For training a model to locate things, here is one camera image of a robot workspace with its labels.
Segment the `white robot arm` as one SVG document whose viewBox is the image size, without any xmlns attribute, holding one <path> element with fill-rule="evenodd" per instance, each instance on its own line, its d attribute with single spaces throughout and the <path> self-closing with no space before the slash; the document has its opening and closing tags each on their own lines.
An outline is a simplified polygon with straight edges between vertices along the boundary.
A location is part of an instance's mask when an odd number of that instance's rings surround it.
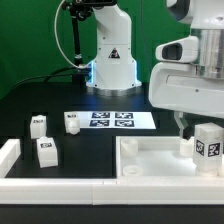
<svg viewBox="0 0 224 224">
<path fill-rule="evenodd" d="M 169 14 L 189 35 L 156 46 L 149 81 L 152 106 L 224 119 L 224 0 L 165 0 Z M 97 55 L 87 86 L 103 94 L 140 85 L 131 54 L 131 19 L 117 5 L 95 6 Z"/>
</svg>

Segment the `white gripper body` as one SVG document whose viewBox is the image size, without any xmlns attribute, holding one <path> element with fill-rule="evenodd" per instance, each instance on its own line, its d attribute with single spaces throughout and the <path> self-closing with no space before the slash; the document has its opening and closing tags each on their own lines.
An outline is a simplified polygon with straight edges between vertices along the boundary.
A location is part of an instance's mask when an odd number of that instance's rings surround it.
<svg viewBox="0 0 224 224">
<path fill-rule="evenodd" d="M 190 64 L 158 63 L 149 83 L 153 107 L 224 119 L 224 80 L 196 75 Z"/>
</svg>

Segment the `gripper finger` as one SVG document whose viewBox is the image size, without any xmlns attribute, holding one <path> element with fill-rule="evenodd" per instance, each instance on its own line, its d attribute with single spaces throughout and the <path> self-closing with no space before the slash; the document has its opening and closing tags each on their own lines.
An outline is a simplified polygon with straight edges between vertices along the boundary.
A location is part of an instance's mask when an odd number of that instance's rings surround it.
<svg viewBox="0 0 224 224">
<path fill-rule="evenodd" d="M 188 125 L 186 114 L 184 112 L 175 111 L 174 119 L 179 128 L 179 135 L 182 139 L 189 140 L 192 136 L 192 127 Z"/>
</svg>

